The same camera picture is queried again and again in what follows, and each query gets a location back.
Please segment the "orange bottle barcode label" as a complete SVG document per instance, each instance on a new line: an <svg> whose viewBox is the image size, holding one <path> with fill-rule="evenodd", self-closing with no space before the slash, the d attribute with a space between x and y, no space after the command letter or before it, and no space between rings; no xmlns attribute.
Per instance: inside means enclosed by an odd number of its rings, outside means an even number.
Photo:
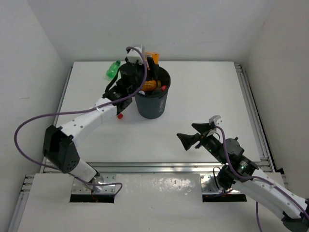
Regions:
<svg viewBox="0 0 309 232"><path fill-rule="evenodd" d="M146 57L151 57L154 60L155 64L159 63L159 57L160 57L159 53L146 51L145 55Z"/></svg>

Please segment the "orange bottle brown cap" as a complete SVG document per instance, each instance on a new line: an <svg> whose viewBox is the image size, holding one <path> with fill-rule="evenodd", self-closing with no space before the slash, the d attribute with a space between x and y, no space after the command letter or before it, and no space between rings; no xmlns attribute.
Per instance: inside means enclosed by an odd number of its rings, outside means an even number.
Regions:
<svg viewBox="0 0 309 232"><path fill-rule="evenodd" d="M144 91L144 92L154 91L156 88L161 88L161 86L162 85L160 81L150 80L150 81L144 82L141 88L141 91Z"/></svg>

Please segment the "clear bottle red label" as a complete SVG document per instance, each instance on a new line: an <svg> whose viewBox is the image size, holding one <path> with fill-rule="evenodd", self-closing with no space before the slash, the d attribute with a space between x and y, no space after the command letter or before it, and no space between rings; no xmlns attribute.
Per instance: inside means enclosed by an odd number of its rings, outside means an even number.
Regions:
<svg viewBox="0 0 309 232"><path fill-rule="evenodd" d="M163 93L164 91L166 91L168 89L168 86L164 85L162 87L157 87L154 91L153 91L153 95L158 95Z"/></svg>
<svg viewBox="0 0 309 232"><path fill-rule="evenodd" d="M117 116L118 119L122 119L123 117L124 117L124 116L123 116L122 113L120 113L120 114Z"/></svg>

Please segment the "green plastic bottle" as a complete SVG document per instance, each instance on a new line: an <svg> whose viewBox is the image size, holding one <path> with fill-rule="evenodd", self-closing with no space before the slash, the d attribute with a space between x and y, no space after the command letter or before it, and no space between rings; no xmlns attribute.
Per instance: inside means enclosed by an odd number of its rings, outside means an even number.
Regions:
<svg viewBox="0 0 309 232"><path fill-rule="evenodd" d="M117 60L116 62L113 62L110 65L110 67L106 71L106 77L109 80L112 80L115 76L117 76L117 72L118 72L120 65L121 65L121 62L119 60Z"/></svg>

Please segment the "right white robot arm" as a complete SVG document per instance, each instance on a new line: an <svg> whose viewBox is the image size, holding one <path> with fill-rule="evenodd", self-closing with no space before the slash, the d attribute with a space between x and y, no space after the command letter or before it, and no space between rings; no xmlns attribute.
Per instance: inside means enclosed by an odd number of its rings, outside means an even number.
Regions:
<svg viewBox="0 0 309 232"><path fill-rule="evenodd" d="M214 122L192 127L194 135L178 133L185 150L194 146L205 148L223 167L215 181L224 190L237 190L261 204L291 232L309 230L309 201L297 196L272 180L258 165L244 156L238 138L226 138L223 129Z"/></svg>

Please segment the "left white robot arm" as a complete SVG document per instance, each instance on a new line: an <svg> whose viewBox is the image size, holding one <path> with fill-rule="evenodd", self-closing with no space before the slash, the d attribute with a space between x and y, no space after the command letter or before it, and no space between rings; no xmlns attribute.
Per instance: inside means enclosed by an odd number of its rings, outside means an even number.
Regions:
<svg viewBox="0 0 309 232"><path fill-rule="evenodd" d="M43 155L62 173L70 174L90 187L99 186L100 174L82 160L77 146L107 119L120 114L131 103L147 77L158 78L159 66L151 57L145 66L127 61L118 69L101 98L86 112L61 125L50 126L45 131Z"/></svg>

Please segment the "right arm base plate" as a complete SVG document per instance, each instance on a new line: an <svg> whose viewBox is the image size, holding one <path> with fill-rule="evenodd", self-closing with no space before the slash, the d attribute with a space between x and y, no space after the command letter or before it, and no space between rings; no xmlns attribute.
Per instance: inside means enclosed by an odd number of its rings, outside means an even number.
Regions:
<svg viewBox="0 0 309 232"><path fill-rule="evenodd" d="M246 202L244 194L237 190L223 190L216 184L215 176L212 173L200 174L202 201L204 203L238 203Z"/></svg>

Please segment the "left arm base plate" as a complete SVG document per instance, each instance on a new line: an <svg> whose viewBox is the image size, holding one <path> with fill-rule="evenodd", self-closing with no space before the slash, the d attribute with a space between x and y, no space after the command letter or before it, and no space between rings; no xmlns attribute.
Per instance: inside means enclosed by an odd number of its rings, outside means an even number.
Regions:
<svg viewBox="0 0 309 232"><path fill-rule="evenodd" d="M93 186L74 179L70 203L114 203L116 186L110 184L115 180L114 175L101 175L95 177Z"/></svg>

